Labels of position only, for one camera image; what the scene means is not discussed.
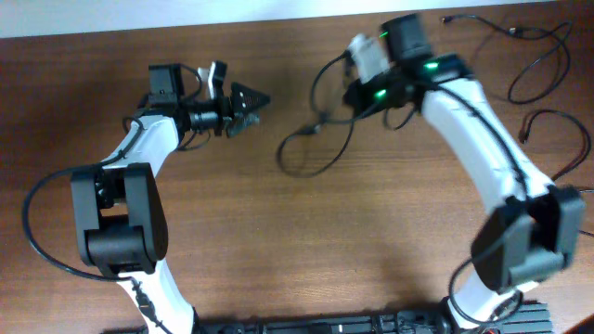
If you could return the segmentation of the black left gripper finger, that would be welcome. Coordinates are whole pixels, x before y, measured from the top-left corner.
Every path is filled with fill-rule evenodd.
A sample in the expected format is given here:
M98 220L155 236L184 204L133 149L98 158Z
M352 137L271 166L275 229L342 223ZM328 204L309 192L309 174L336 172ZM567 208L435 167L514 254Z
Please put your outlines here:
M245 131L247 128L253 125L257 125L260 122L258 114L249 113L243 117L234 119L231 124L226 128L226 136L228 138L235 137Z
M245 116L270 103L270 96L241 83L231 84L231 108L235 116Z

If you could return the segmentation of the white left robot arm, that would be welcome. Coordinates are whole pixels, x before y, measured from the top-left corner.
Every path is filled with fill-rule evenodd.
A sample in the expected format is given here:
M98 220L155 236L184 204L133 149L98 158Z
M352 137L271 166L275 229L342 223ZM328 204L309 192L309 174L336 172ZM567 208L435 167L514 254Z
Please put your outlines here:
M199 89L186 93L180 63L151 65L150 90L122 143L96 167L71 177L82 261L120 285L142 314L146 333L197 333L199 317L177 287L165 256L169 236L156 177L175 151L196 149L197 135L234 137L259 122L269 95L223 85L226 64L191 69Z

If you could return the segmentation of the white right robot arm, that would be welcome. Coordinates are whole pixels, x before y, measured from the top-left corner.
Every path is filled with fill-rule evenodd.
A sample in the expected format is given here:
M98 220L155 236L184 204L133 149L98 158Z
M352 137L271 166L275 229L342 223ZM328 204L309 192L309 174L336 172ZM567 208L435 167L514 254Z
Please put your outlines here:
M558 187L525 156L454 54L433 54L417 15L359 34L345 52L356 79L344 95L356 119L413 104L451 147L487 219L461 269L462 285L433 311L402 311L400 333L550 333L548 307L524 295L574 259L586 211L580 192Z

